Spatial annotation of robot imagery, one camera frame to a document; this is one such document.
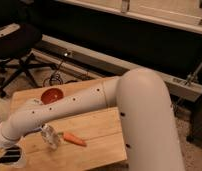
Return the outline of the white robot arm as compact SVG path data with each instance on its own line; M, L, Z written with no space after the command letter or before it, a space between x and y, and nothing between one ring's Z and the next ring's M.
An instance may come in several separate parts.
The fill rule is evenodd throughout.
M185 171L168 88L153 70L137 68L44 105L37 99L0 123L0 158L44 124L107 107L118 108L129 171Z

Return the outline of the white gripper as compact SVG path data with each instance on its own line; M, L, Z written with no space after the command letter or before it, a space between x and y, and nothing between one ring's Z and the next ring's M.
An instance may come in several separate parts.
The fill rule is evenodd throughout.
M0 148L0 163L17 162L20 159L20 155L21 155L20 149L5 150L4 148Z

